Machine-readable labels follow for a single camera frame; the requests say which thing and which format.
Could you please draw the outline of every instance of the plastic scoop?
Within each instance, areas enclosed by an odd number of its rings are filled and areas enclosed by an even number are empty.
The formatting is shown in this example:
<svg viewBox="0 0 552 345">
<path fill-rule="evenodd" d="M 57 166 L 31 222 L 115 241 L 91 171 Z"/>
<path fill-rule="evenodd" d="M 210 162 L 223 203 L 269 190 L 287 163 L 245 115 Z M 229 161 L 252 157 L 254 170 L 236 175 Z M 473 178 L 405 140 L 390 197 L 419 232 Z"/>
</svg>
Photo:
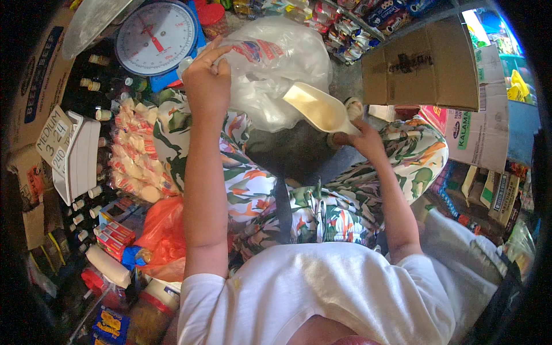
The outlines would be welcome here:
<svg viewBox="0 0 552 345">
<path fill-rule="evenodd" d="M 345 105 L 315 87 L 296 82 L 284 95 L 284 101 L 293 105 L 313 127 L 323 132 L 360 135 L 360 131 L 349 121 Z"/>
</svg>

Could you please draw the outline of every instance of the weighing scale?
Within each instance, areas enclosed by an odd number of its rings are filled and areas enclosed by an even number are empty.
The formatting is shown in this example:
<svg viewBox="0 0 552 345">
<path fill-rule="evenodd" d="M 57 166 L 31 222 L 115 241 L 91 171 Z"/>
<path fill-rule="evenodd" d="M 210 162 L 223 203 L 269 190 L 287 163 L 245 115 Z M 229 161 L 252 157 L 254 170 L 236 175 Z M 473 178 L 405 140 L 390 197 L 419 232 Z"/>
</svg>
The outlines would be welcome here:
<svg viewBox="0 0 552 345">
<path fill-rule="evenodd" d="M 113 7 L 108 15 L 106 1 Z M 141 2 L 84 0 L 67 30 L 62 48 L 64 58 L 80 54 L 118 15 L 133 5 L 136 7 L 136 3 Z M 153 92 L 177 81 L 179 63 L 187 56 L 196 57 L 197 48 L 205 46 L 193 1 L 146 2 L 126 16 L 115 42 L 117 59 L 129 72 L 150 77 Z"/>
</svg>

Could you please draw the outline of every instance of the scale needle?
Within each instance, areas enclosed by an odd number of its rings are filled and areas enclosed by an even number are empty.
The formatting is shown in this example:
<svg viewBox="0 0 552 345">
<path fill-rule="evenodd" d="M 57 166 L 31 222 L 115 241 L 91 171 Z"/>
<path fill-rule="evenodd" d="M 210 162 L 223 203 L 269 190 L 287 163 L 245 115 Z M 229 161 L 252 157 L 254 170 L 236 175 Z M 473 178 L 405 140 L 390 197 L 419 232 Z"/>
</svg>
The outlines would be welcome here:
<svg viewBox="0 0 552 345">
<path fill-rule="evenodd" d="M 164 50 L 163 46 L 161 45 L 161 43 L 159 43 L 159 40 L 156 37 L 153 37 L 153 34 L 151 33 L 150 25 L 146 25 L 146 23 L 144 23 L 144 20 L 139 15 L 137 17 L 140 20 L 140 23 L 142 23 L 142 25 L 144 26 L 142 33 L 146 32 L 151 37 L 151 41 L 155 46 L 155 48 L 157 48 L 157 51 L 162 52 Z"/>
</svg>

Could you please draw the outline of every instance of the yellow bag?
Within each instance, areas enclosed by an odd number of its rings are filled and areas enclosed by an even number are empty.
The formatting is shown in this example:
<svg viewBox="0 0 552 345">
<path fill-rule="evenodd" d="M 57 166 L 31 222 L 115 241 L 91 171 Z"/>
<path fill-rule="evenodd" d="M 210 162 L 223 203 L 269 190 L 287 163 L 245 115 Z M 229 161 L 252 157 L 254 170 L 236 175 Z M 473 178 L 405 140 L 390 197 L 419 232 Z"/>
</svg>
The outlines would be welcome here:
<svg viewBox="0 0 552 345">
<path fill-rule="evenodd" d="M 525 102 L 525 97 L 529 95 L 529 88 L 518 71 L 512 70 L 512 87 L 508 89 L 508 99 Z"/>
</svg>

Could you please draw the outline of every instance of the orange plastic bag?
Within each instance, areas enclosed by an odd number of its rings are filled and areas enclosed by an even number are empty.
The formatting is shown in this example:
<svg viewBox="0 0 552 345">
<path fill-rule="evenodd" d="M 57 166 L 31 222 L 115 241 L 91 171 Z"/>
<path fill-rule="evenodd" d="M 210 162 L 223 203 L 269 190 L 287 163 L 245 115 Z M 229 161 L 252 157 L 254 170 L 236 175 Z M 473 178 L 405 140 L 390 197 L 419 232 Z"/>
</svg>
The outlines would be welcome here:
<svg viewBox="0 0 552 345">
<path fill-rule="evenodd" d="M 145 266 L 137 266 L 145 274 L 166 282 L 181 282 L 186 263 L 186 241 L 183 220 L 184 200 L 181 196 L 159 200 L 146 215 L 144 232 L 134 243 L 152 252 Z"/>
</svg>

